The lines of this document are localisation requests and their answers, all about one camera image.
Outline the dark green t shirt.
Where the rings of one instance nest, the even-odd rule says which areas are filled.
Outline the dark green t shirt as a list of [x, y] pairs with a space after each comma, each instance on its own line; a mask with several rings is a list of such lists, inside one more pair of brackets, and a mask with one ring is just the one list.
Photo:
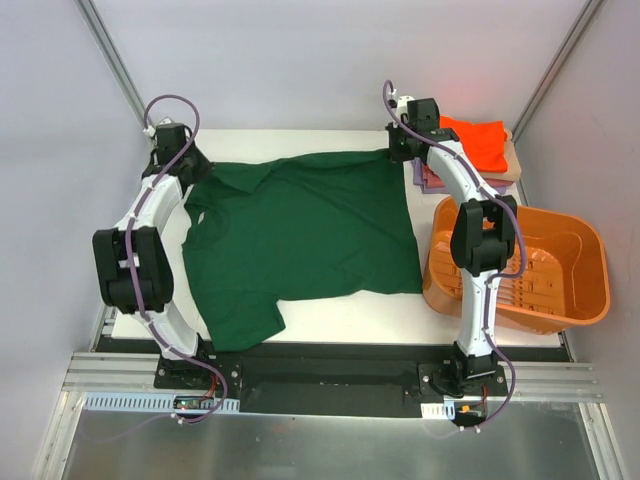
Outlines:
[[386, 150], [220, 163], [184, 207], [189, 289], [218, 351], [280, 333], [279, 301], [421, 291], [404, 169]]

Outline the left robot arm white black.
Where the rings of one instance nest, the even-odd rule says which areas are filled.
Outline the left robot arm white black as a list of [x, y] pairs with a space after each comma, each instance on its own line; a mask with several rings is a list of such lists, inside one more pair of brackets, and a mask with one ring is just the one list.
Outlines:
[[165, 120], [147, 132], [153, 147], [136, 199], [115, 226], [92, 237], [99, 290], [106, 305], [132, 316], [151, 334], [164, 359], [179, 362], [180, 381], [199, 389], [209, 382], [212, 367], [201, 336], [174, 301], [174, 276], [161, 235], [187, 190], [213, 164], [184, 124]]

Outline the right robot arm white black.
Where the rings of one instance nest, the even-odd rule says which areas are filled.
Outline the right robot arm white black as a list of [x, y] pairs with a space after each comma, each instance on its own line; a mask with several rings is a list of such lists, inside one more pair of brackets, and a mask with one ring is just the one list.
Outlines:
[[450, 253], [462, 279], [462, 323], [447, 365], [429, 375], [438, 393], [473, 394], [498, 370], [495, 317], [499, 285], [517, 247], [524, 245], [517, 202], [491, 187], [466, 155], [459, 136], [440, 125], [432, 98], [385, 92], [386, 126], [394, 162], [419, 160], [443, 181], [458, 213]]

